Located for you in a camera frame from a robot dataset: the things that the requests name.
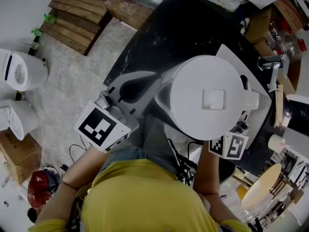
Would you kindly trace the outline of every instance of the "toilet bowl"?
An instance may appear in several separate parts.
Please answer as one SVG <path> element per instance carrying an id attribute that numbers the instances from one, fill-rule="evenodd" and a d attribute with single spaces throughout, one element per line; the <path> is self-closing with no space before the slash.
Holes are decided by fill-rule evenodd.
<path id="1" fill-rule="evenodd" d="M 48 69 L 32 55 L 0 49 L 0 74 L 15 90 L 26 91 L 44 84 Z"/>
<path id="2" fill-rule="evenodd" d="M 10 128 L 17 139 L 36 129 L 39 118 L 27 101 L 0 101 L 0 131 Z"/>

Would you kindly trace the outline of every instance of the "round wooden table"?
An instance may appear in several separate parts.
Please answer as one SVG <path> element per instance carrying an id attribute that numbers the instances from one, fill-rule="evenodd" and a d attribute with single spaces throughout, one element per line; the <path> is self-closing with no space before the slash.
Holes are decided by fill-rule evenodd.
<path id="1" fill-rule="evenodd" d="M 262 175 L 255 181 L 247 191 L 246 195 L 241 201 L 242 208 L 248 208 L 261 201 L 276 183 L 281 172 L 281 164 L 277 163 L 268 168 Z"/>

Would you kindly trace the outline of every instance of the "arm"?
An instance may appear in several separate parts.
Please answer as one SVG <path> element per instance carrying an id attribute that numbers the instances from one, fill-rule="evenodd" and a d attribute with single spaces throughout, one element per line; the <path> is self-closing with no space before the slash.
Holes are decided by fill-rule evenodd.
<path id="1" fill-rule="evenodd" d="M 229 219 L 238 220 L 221 201 L 219 188 L 219 157 L 208 151 L 208 142 L 205 141 L 198 161 L 193 189 L 210 203 L 210 215 L 218 223 Z"/>
<path id="2" fill-rule="evenodd" d="M 56 194 L 45 205 L 36 223 L 48 219 L 68 221 L 77 191 L 90 184 L 108 157 L 91 146 L 66 172 Z"/>

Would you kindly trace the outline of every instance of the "black table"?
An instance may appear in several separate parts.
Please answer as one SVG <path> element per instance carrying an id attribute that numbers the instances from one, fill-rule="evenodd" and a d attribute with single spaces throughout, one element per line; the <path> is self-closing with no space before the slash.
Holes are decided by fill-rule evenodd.
<path id="1" fill-rule="evenodd" d="M 162 74 L 175 65 L 198 55 L 216 55 L 225 44 L 250 69 L 263 88 L 271 71 L 261 71 L 256 63 L 259 54 L 227 19 L 201 0 L 163 0 L 138 30 L 105 79 L 109 85 L 116 77 L 135 71 L 153 71 Z M 272 107 L 256 139 L 237 166 L 258 176 L 270 160 L 273 151 L 267 146 L 272 134 L 283 136 L 291 116 L 288 101 L 284 100 L 284 120 L 273 128 L 275 120 L 275 94 L 269 94 Z M 155 103 L 149 111 L 165 123 L 178 129 L 165 112 Z"/>

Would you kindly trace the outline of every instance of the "yellow shirt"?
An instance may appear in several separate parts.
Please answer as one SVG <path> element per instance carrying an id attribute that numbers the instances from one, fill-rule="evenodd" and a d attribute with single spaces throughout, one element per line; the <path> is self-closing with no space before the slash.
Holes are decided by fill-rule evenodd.
<path id="1" fill-rule="evenodd" d="M 147 159 L 118 161 L 96 177 L 82 207 L 88 232 L 217 232 L 218 224 L 189 186 Z M 221 223 L 251 230 L 236 220 Z M 46 220 L 29 232 L 61 232 L 65 221 Z"/>

